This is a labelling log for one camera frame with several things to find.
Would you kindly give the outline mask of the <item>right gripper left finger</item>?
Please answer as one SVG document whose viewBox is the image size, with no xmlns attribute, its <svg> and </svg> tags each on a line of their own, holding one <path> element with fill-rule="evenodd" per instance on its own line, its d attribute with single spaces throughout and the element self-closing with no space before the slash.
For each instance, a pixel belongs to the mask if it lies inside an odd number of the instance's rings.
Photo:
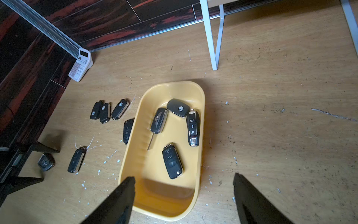
<svg viewBox="0 0 358 224">
<path fill-rule="evenodd" d="M 129 176 L 82 223 L 127 224 L 134 198 L 135 178 Z"/>
</svg>

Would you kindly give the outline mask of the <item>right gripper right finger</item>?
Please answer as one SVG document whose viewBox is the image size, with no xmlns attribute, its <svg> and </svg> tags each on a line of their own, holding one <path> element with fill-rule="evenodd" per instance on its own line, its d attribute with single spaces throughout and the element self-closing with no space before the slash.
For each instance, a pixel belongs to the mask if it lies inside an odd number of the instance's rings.
<svg viewBox="0 0 358 224">
<path fill-rule="evenodd" d="M 244 175 L 235 173 L 235 203 L 242 224 L 291 224 Z"/>
</svg>

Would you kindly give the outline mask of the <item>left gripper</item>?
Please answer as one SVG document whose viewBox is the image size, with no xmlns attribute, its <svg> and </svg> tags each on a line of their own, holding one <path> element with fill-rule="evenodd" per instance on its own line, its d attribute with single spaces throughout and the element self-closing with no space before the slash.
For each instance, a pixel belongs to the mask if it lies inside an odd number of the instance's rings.
<svg viewBox="0 0 358 224">
<path fill-rule="evenodd" d="M 44 177 L 19 176 L 33 151 L 50 154 L 60 152 L 39 142 L 30 145 L 16 143 L 12 147 L 1 147 L 1 204 L 9 194 L 44 181 Z"/>
</svg>

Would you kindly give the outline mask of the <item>black silver car key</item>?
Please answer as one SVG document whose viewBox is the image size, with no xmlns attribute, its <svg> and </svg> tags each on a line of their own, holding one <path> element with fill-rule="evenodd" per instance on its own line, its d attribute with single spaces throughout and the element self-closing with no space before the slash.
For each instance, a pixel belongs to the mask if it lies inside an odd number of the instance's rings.
<svg viewBox="0 0 358 224">
<path fill-rule="evenodd" d="M 43 153 L 37 164 L 43 171 L 48 171 L 55 166 L 56 162 L 52 154 Z"/>
</svg>

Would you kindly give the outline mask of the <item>yellow storage tray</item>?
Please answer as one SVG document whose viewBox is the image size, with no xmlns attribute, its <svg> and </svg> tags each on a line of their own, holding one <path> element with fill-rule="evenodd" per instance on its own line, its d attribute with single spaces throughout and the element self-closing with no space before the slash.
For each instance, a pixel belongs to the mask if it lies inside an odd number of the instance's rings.
<svg viewBox="0 0 358 224">
<path fill-rule="evenodd" d="M 159 84 L 139 102 L 119 181 L 135 179 L 133 209 L 178 221 L 200 189 L 205 93 L 195 82 Z"/>
</svg>

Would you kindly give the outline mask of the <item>white calculator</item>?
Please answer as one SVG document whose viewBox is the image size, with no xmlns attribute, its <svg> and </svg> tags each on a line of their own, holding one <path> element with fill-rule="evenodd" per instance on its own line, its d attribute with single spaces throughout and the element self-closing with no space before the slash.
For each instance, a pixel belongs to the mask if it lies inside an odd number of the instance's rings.
<svg viewBox="0 0 358 224">
<path fill-rule="evenodd" d="M 76 82 L 80 82 L 92 65 L 91 53 L 86 49 L 80 48 L 79 56 L 69 72 L 69 77 Z"/>
</svg>

